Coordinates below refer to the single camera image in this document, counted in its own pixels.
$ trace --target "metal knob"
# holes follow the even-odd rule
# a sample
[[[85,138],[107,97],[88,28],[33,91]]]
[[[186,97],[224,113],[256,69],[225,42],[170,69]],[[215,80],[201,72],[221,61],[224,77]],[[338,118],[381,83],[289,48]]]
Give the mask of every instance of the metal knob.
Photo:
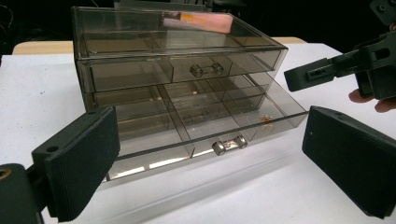
[[[201,77],[204,74],[215,74],[216,76],[221,76],[224,72],[224,68],[219,63],[213,63],[208,67],[201,67],[198,64],[193,64],[190,67],[190,72],[195,77]]]
[[[218,141],[212,145],[213,150],[215,151],[216,155],[221,156],[224,153],[235,150],[235,149],[242,149],[248,145],[247,140],[242,136],[238,135],[235,139],[228,140],[228,141]]]

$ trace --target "clear plastic top lid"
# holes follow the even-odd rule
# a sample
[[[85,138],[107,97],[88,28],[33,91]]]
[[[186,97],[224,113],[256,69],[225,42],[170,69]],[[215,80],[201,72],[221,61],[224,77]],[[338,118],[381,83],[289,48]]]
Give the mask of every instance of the clear plastic top lid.
[[[76,58],[285,49],[233,15],[74,7]]]

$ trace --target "acrylic drawer organizer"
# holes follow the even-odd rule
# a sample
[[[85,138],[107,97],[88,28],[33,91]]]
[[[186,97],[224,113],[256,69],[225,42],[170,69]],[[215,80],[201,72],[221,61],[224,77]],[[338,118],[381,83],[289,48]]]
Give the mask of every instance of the acrylic drawer organizer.
[[[86,109],[117,110],[121,150],[107,180],[244,148],[297,127],[306,116],[274,81],[287,48],[236,17],[88,7],[72,12]],[[226,31],[202,24],[221,18]]]

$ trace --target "human hand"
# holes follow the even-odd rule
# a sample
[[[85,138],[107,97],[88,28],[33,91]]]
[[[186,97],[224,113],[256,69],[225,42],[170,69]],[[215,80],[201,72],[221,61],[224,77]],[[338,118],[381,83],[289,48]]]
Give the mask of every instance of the human hand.
[[[349,99],[355,103],[366,103],[374,99],[374,96],[362,98],[359,90],[354,90],[349,94]],[[391,109],[396,109],[396,97],[379,100],[375,106],[375,110],[378,113],[385,113]]]

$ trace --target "white surface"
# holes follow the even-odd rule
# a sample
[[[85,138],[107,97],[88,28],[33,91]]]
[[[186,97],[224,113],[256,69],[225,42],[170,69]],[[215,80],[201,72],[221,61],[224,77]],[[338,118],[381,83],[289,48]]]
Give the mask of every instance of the white surface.
[[[320,44],[293,44],[283,72],[339,53]],[[396,138],[396,111],[347,95],[354,76],[292,92],[305,109],[320,105]],[[30,152],[84,113],[72,55],[3,56],[0,67],[0,164],[32,164]],[[72,223],[396,223],[367,217],[301,151],[305,122],[267,141],[210,156],[145,178],[102,184]],[[46,223],[57,223],[43,212]]]

